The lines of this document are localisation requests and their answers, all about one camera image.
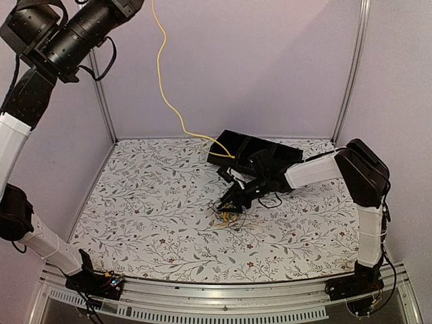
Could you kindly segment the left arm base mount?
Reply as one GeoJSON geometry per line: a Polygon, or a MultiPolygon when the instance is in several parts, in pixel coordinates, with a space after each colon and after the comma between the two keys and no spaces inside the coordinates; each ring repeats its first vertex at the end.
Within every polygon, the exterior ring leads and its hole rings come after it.
{"type": "Polygon", "coordinates": [[[95,273],[87,270],[66,277],[65,286],[82,294],[98,296],[110,300],[119,300],[124,288],[123,275],[108,273],[95,273]]]}

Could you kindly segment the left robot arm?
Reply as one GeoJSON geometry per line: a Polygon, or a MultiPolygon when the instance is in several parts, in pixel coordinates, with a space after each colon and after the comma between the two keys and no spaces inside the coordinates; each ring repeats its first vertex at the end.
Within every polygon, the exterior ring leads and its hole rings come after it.
{"type": "Polygon", "coordinates": [[[90,51],[130,21],[141,1],[84,1],[69,17],[61,1],[18,1],[1,26],[1,38],[28,71],[15,74],[1,106],[1,237],[35,251],[86,293],[100,287],[84,252],[71,248],[34,214],[23,190],[9,183],[14,165],[46,111],[57,81],[76,83],[90,51]]]}

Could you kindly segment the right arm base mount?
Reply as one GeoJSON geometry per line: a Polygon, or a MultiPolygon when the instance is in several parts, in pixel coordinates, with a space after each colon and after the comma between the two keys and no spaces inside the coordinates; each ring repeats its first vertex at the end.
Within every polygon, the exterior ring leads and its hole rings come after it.
{"type": "Polygon", "coordinates": [[[384,283],[377,277],[352,274],[325,282],[325,293],[330,301],[345,300],[348,311],[356,317],[369,316],[381,300],[384,283]]]}

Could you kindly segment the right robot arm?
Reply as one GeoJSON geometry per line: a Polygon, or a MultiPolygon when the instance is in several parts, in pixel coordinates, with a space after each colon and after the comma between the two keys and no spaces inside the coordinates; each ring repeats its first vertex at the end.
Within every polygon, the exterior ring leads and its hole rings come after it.
{"type": "Polygon", "coordinates": [[[346,146],[303,159],[302,153],[286,154],[286,148],[267,142],[261,150],[222,166],[217,173],[232,187],[222,196],[217,211],[242,213],[254,200],[268,193],[286,193],[310,184],[342,179],[359,218],[359,250],[354,274],[326,283],[328,294],[364,294],[383,288],[380,268],[387,256],[384,241],[391,221],[387,195],[389,169],[360,139],[346,146]]]}

